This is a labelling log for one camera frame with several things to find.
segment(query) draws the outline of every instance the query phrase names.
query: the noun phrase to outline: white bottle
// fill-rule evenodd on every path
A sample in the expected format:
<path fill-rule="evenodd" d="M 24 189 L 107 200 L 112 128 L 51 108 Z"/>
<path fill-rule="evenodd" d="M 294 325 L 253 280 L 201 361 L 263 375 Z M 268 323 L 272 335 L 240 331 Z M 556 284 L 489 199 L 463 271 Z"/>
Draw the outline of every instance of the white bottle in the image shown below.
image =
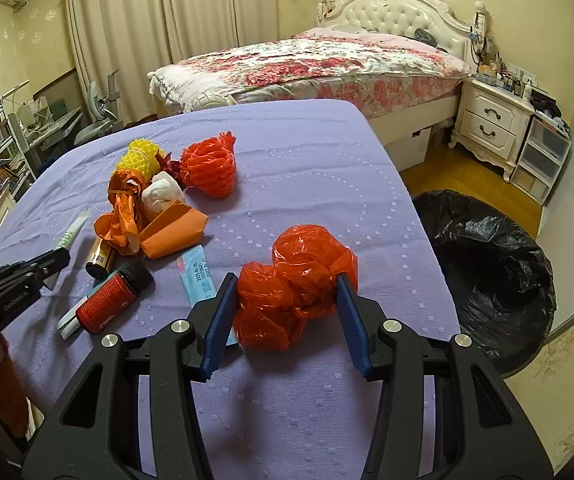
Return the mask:
<path fill-rule="evenodd" d="M 533 87 L 531 86 L 531 81 L 529 81 L 525 85 L 525 91 L 522 93 L 522 98 L 525 99 L 525 101 L 528 102 L 531 99 L 532 90 L 533 90 Z"/>

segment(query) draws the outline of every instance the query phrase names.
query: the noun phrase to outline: metal screw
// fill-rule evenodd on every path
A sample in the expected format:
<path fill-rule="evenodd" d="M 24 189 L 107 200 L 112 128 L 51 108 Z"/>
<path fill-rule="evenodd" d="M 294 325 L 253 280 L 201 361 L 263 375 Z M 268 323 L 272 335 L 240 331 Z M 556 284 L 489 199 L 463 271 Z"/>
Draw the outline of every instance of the metal screw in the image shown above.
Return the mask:
<path fill-rule="evenodd" d="M 187 332 L 189 330 L 189 321 L 186 319 L 179 319 L 178 321 L 174 321 L 171 323 L 171 330 L 181 334 L 182 332 Z"/>
<path fill-rule="evenodd" d="M 455 336 L 454 341 L 458 346 L 464 346 L 465 348 L 471 346 L 471 338 L 467 334 L 458 334 Z"/>
<path fill-rule="evenodd" d="M 403 329 L 403 326 L 399 321 L 395 319 L 387 319 L 382 324 L 382 328 L 384 328 L 387 332 L 400 332 Z"/>
<path fill-rule="evenodd" d="M 107 348 L 111 348 L 118 342 L 118 336 L 115 334 L 109 334 L 102 338 L 102 346 L 106 346 Z"/>

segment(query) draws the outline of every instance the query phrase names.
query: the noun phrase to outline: tablecloth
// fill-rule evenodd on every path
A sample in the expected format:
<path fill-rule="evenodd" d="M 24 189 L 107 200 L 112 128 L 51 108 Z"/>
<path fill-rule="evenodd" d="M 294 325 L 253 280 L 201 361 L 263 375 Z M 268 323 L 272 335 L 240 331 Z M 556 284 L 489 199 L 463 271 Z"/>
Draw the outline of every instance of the tablecloth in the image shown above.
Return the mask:
<path fill-rule="evenodd" d="M 65 154 L 0 227 L 3 265 L 49 250 L 80 210 L 92 212 L 54 292 L 43 289 L 42 299 L 4 330 L 21 380 L 40 409 L 48 412 L 102 337 L 78 332 L 64 341 L 55 325 L 92 286 L 84 264 L 94 241 L 93 220 L 110 210 L 107 182 L 128 143 L 144 137 L 180 156 L 192 142 L 226 130 L 237 137 L 234 192 L 224 200 L 187 192 L 188 202 L 209 215 L 202 243 L 216 285 L 245 262 L 269 264 L 272 243 L 286 228 L 315 223 L 355 251 L 359 293 L 378 301 L 388 317 L 423 336 L 448 339 L 458 332 L 454 304 L 410 197 L 352 104 L 309 100 L 203 110 Z M 147 263 L 155 285 L 104 333 L 140 338 L 187 316 L 176 258 Z M 226 355 L 211 380 L 193 389 L 215 478 L 359 478 L 380 384 L 366 383 L 353 370 L 337 316 L 310 322 L 289 351 Z M 140 399 L 141 414 L 146 397 Z M 433 454 L 432 400 L 426 380 L 425 471 Z M 147 433 L 145 423 L 141 433 Z M 143 470 L 151 471 L 147 455 L 144 449 Z"/>

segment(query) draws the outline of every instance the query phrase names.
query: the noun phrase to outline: blue gripper pad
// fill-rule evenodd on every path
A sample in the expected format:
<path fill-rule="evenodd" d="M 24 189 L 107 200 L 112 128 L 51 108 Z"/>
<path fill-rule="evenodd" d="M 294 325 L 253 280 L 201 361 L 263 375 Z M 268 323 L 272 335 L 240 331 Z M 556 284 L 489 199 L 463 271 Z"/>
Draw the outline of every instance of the blue gripper pad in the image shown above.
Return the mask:
<path fill-rule="evenodd" d="M 215 297 L 218 309 L 213 316 L 204 337 L 205 349 L 200 374 L 206 380 L 220 367 L 222 354 L 227 345 L 231 325 L 238 308 L 238 278 L 233 273 L 225 276 L 223 284 Z"/>
<path fill-rule="evenodd" d="M 342 273 L 338 276 L 337 281 L 336 310 L 342 325 L 344 339 L 349 347 L 349 354 L 352 356 L 353 366 L 366 379 L 371 372 L 369 338 L 360 320 L 354 298 L 356 298 L 356 293 L 352 282 L 345 273 Z"/>

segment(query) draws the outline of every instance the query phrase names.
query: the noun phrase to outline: white headboard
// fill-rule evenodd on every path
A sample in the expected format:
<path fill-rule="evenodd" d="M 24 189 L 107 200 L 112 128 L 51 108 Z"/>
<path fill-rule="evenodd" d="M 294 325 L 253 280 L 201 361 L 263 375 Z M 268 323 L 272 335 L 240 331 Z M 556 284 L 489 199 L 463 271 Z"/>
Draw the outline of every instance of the white headboard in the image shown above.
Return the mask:
<path fill-rule="evenodd" d="M 364 30 L 382 34 L 414 37 L 417 28 L 428 31 L 438 46 L 466 61 L 476 64 L 470 52 L 470 25 L 459 22 L 451 14 L 449 5 L 439 0 L 335 0 L 330 10 L 326 0 L 318 0 L 320 27 L 356 25 Z M 476 11 L 484 14 L 482 2 Z"/>

